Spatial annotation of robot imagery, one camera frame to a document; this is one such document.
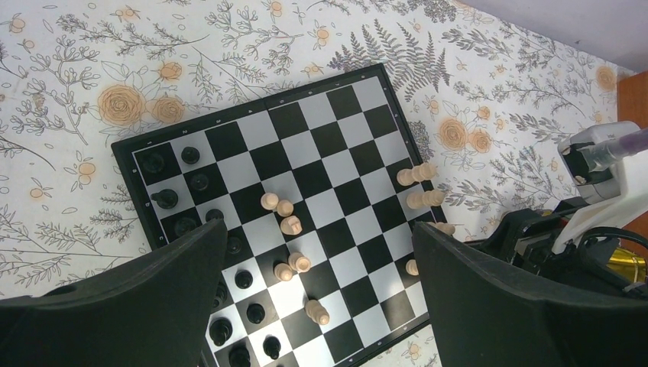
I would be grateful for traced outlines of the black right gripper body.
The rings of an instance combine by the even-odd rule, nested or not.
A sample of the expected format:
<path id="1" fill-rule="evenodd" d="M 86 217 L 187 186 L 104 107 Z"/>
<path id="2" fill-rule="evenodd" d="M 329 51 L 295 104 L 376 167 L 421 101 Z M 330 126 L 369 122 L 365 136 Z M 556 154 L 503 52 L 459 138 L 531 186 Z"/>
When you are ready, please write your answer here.
<path id="1" fill-rule="evenodd" d="M 596 226 L 579 240 L 569 240 L 563 250 L 552 250 L 554 241 L 586 207 L 579 197 L 561 201 L 545 216 L 521 209 L 504 215 L 487 239 L 466 245 L 531 274 L 586 291 L 631 299 L 647 298 L 646 281 L 629 281 L 607 266 L 621 239 L 647 248 L 647 239 L 635 232 Z"/>

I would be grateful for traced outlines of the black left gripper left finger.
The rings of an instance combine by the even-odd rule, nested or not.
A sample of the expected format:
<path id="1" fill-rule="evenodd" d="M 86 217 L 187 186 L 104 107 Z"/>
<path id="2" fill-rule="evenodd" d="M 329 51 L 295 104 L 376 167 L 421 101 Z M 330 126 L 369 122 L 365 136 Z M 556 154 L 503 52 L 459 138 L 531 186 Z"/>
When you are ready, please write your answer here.
<path id="1" fill-rule="evenodd" d="M 1 302 L 3 366 L 196 366 L 227 229 L 212 220 L 101 274 Z"/>

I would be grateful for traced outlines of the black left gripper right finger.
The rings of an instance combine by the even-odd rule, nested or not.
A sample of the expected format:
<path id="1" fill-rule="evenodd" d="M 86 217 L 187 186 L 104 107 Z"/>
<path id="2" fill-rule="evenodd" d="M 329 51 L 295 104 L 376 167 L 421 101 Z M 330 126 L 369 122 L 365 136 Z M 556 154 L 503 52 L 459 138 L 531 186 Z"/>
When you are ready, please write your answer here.
<path id="1" fill-rule="evenodd" d="M 647 303 L 542 278 L 424 222 L 413 228 L 445 366 L 645 366 Z"/>

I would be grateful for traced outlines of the cream chess piece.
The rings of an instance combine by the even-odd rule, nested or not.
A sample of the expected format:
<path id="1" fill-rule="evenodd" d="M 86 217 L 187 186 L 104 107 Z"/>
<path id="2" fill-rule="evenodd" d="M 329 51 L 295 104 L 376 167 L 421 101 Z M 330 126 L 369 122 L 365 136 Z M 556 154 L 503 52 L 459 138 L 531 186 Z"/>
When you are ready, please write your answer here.
<path id="1" fill-rule="evenodd" d="M 441 206 L 445 199 L 445 196 L 446 195 L 441 190 L 437 189 L 410 193 L 407 196 L 407 205 L 411 209 Z"/>
<path id="2" fill-rule="evenodd" d="M 436 176 L 436 173 L 437 167 L 426 162 L 412 168 L 400 170 L 397 173 L 396 178 L 399 185 L 407 187 L 414 183 L 432 180 Z"/>

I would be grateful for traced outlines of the gold tin box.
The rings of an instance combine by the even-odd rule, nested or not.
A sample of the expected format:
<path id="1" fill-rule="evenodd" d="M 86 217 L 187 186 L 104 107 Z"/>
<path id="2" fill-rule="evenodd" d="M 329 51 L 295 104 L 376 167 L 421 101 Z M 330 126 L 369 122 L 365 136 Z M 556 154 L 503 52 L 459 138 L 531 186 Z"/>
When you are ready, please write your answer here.
<path id="1" fill-rule="evenodd" d="M 633 283 L 647 282 L 646 260 L 620 245 L 612 253 L 607 268 Z"/>

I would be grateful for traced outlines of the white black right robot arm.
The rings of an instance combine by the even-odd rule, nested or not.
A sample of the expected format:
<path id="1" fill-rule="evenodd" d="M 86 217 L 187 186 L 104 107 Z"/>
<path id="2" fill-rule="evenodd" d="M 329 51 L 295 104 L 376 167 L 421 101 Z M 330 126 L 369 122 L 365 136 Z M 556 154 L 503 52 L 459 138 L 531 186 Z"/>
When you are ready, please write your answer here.
<path id="1" fill-rule="evenodd" d="M 631 121 L 595 125 L 559 143 L 583 204 L 562 201 L 544 219 L 507 214 L 475 248 L 531 274 L 602 294 L 647 299 L 646 281 L 607 267 L 619 240 L 647 248 L 624 227 L 647 211 L 647 131 Z"/>

